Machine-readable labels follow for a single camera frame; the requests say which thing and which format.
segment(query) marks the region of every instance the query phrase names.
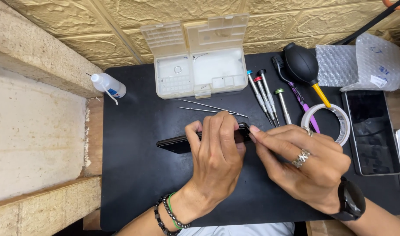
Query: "bubble wrap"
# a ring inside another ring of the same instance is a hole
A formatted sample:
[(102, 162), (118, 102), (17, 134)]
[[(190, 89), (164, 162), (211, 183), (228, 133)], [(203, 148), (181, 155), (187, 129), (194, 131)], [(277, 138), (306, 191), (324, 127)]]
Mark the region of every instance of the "bubble wrap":
[(374, 35), (363, 33), (356, 40), (358, 82), (340, 91), (385, 90), (400, 87), (400, 48)]
[(344, 87), (358, 82), (356, 48), (349, 45), (317, 45), (320, 86)]

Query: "forearm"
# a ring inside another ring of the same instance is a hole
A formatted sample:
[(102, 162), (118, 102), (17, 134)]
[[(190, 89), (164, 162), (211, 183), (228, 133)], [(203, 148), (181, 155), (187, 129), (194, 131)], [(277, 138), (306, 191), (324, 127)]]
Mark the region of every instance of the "forearm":
[[(202, 201), (203, 199), (192, 190), (189, 184), (185, 185), (181, 190), (171, 197), (171, 206), (176, 218), (183, 224), (192, 222), (209, 212), (208, 207)], [(163, 203), (158, 207), (159, 216), (169, 231), (177, 231), (171, 217), (165, 210)], [(129, 235), (150, 235), (163, 236), (163, 232), (155, 219), (153, 207), (139, 215), (137, 218), (128, 223), (117, 236)]]
[(366, 211), (356, 221), (343, 221), (358, 236), (400, 236), (400, 219), (366, 198)]

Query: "orange object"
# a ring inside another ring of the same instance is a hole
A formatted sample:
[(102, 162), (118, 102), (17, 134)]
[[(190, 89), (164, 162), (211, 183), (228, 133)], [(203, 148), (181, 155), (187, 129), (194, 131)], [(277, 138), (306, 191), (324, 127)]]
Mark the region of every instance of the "orange object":
[(391, 1), (389, 0), (382, 0), (382, 2), (385, 4), (385, 6), (390, 7), (393, 5), (393, 3), (391, 3)]
[(324, 93), (322, 92), (321, 88), (319, 87), (318, 83), (312, 85), (312, 88), (315, 89), (315, 92), (317, 92), (317, 94), (319, 95), (319, 97), (321, 98), (321, 100), (324, 102), (325, 106), (327, 108), (331, 107), (331, 104), (329, 103), (328, 99), (325, 97)]

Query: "roll of masking tape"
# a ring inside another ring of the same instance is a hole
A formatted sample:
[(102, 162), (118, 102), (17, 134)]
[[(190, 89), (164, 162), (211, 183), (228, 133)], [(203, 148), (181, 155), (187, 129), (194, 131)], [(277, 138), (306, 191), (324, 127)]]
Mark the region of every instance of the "roll of masking tape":
[(332, 111), (337, 116), (340, 128), (339, 128), (339, 136), (335, 142), (343, 146), (345, 142), (347, 142), (348, 137), (350, 136), (351, 123), (345, 111), (337, 105), (331, 104), (330, 108), (327, 108), (325, 104), (314, 105), (309, 110), (307, 110), (303, 115), (301, 121), (301, 127), (302, 128), (309, 127), (309, 121), (311, 120), (312, 115), (318, 110), (323, 108)]

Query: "silver ring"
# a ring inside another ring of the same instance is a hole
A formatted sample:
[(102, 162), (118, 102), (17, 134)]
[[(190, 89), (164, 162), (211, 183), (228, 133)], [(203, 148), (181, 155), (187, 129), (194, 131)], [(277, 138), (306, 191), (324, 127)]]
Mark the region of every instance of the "silver ring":
[(300, 168), (302, 164), (306, 162), (310, 155), (311, 154), (308, 151), (302, 149), (302, 152), (298, 155), (298, 158), (296, 160), (292, 161), (292, 164), (297, 168)]
[(303, 126), (303, 128), (308, 132), (309, 136), (313, 136), (313, 131), (308, 126)]

